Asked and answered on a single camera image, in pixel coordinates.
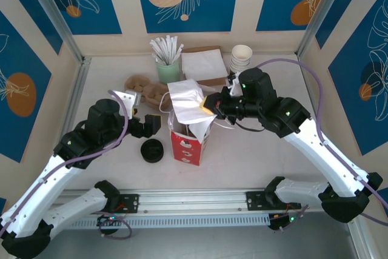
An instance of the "green pen holder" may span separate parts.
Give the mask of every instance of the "green pen holder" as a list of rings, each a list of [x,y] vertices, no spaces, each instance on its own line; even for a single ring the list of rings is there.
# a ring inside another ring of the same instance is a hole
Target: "green pen holder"
[[[162,65],[156,62],[158,70],[159,82],[163,84],[178,82],[181,80],[181,68],[179,59],[171,65]]]

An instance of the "white tissue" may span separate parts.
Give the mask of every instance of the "white tissue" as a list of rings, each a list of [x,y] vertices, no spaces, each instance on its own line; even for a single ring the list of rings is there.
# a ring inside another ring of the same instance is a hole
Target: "white tissue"
[[[201,108],[204,94],[198,83],[189,79],[168,83],[167,86],[176,119],[181,124],[188,124],[194,136],[202,143],[207,129],[216,116]]]
[[[219,49],[182,53],[182,71],[186,79],[209,80],[228,76]]]

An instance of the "table surface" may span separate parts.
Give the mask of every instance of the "table surface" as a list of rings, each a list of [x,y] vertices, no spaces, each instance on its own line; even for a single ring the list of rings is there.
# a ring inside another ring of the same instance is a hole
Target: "table surface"
[[[253,55],[251,65],[272,58],[296,59],[296,56]],[[224,54],[225,64],[229,60],[230,55]],[[86,119],[89,107],[97,100],[109,98],[109,89],[123,90],[129,76],[142,74],[157,81],[154,63],[151,56],[146,55],[93,57],[75,124]],[[278,62],[266,65],[263,70],[271,76],[278,96],[295,98],[309,112],[313,112],[298,66]],[[158,112],[143,104],[136,116],[144,121],[147,113]],[[241,124],[261,128],[255,119],[244,119]],[[230,130],[214,125],[200,166],[173,159],[167,115],[162,115],[162,128],[154,137],[164,146],[164,157],[160,162],[150,164],[143,160],[140,147],[146,139],[127,136],[119,147],[94,160],[67,189],[89,189],[101,180],[108,180],[118,189],[265,187],[275,176],[293,180],[324,180],[302,153],[271,132],[253,133],[238,127]]]

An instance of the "black lid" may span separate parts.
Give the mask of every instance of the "black lid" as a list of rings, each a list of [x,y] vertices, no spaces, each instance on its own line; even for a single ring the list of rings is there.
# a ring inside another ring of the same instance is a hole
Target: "black lid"
[[[163,158],[163,145],[156,139],[147,140],[141,145],[141,155],[149,163],[156,163]]]

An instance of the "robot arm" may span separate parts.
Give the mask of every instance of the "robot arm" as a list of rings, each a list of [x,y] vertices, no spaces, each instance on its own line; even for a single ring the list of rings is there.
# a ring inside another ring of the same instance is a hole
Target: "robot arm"
[[[321,143],[316,123],[310,113],[295,99],[276,95],[270,77],[258,68],[238,75],[242,96],[230,94],[227,87],[221,93],[209,95],[203,107],[219,119],[232,124],[243,118],[257,118],[266,130],[284,138],[299,149],[326,177],[325,183],[297,182],[276,177],[266,188],[266,199],[272,204],[302,203],[322,205],[334,219],[347,223],[367,206],[371,194],[359,180]],[[326,137],[326,143],[363,179],[377,189],[383,179],[377,173],[367,173],[351,162]]]
[[[126,135],[149,138],[157,133],[161,127],[160,116],[146,115],[144,124],[133,116],[136,113],[133,107],[139,104],[138,93],[115,93],[122,99],[128,113]],[[115,142],[124,125],[124,117],[119,114],[119,108],[119,104],[111,99],[100,99],[91,106],[87,119],[61,138],[39,177],[22,198],[1,216],[2,245],[8,253],[20,259],[35,258],[69,224],[92,212],[102,209],[112,211],[117,206],[119,191],[108,181],[101,181],[83,196],[50,209],[65,187],[97,157],[68,164],[59,168],[46,181],[43,178],[63,162],[97,153]],[[39,184],[38,190],[12,219],[15,209]],[[2,229],[8,222],[11,222],[10,225]]]

